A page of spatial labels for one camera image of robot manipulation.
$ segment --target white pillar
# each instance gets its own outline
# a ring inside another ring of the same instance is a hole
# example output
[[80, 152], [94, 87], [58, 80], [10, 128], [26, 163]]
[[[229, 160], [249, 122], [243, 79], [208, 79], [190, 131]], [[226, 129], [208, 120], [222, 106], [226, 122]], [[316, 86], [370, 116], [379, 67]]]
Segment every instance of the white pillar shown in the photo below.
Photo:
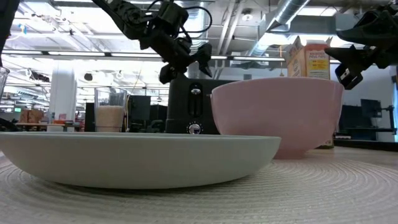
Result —
[[[75, 120], [77, 81], [73, 62], [56, 61], [53, 67], [50, 91], [50, 114], [55, 113], [55, 119], [60, 114], [66, 114], [67, 120]], [[61, 127], [48, 127], [47, 131], [62, 131]]]

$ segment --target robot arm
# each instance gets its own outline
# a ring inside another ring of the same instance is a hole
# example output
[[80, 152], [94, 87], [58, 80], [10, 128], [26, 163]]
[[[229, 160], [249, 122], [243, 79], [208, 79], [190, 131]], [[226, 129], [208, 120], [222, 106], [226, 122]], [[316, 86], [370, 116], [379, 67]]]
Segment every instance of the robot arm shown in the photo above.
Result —
[[325, 52], [339, 60], [336, 75], [346, 90], [354, 88], [363, 77], [361, 72], [374, 63], [379, 68], [398, 65], [398, 10], [393, 6], [380, 6], [368, 11], [350, 30], [338, 31], [345, 41], [365, 45], [364, 49], [328, 48]]
[[159, 75], [163, 84], [170, 82], [187, 67], [198, 61], [200, 70], [211, 77], [208, 61], [211, 59], [211, 45], [203, 44], [198, 52], [190, 55], [192, 40], [187, 32], [178, 37], [189, 15], [186, 9], [172, 1], [162, 1], [157, 12], [149, 13], [123, 0], [93, 0], [114, 21], [122, 33], [131, 40], [139, 40], [141, 50], [152, 48], [165, 62]]

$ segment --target drinking glass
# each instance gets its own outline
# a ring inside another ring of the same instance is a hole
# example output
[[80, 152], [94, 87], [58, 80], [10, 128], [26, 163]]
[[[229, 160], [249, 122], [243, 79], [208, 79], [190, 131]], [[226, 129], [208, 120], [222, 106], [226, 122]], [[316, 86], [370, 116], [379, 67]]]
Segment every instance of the drinking glass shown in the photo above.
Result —
[[95, 88], [95, 128], [97, 132], [121, 132], [127, 91]]

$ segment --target white plate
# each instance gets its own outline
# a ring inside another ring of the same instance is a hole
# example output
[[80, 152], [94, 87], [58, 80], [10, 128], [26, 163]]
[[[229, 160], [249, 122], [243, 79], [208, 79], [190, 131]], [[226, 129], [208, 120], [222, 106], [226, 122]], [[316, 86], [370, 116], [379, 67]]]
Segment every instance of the white plate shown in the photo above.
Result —
[[18, 168], [63, 184], [167, 189], [215, 184], [255, 173], [278, 137], [129, 133], [1, 133]]

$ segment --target ceiling light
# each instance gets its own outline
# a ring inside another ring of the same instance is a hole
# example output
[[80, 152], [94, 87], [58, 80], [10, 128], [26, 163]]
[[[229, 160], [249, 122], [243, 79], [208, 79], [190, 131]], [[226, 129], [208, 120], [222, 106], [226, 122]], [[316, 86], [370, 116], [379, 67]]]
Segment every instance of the ceiling light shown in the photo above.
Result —
[[49, 52], [49, 55], [64, 55], [64, 56], [105, 56], [101, 52]]
[[158, 54], [112, 53], [113, 57], [161, 58]]
[[251, 11], [252, 11], [252, 9], [250, 9], [250, 8], [243, 9], [243, 11], [242, 11], [242, 14], [243, 14], [242, 20], [250, 21], [251, 19], [253, 19], [253, 15], [251, 14]]
[[17, 101], [20, 103], [31, 103], [31, 101], [29, 101], [29, 100], [17, 100]]
[[284, 62], [283, 58], [274, 57], [234, 57], [233, 60], [258, 61], [258, 62]]
[[227, 59], [227, 56], [214, 55], [214, 56], [211, 56], [211, 59], [213, 59], [213, 60], [225, 60], [225, 59]]
[[36, 50], [3, 50], [3, 54], [42, 54], [40, 51]]
[[31, 104], [16, 104], [16, 106], [32, 106]]
[[65, 1], [65, 2], [91, 2], [91, 0], [53, 0], [53, 1]]
[[14, 108], [14, 105], [0, 105], [0, 108]]

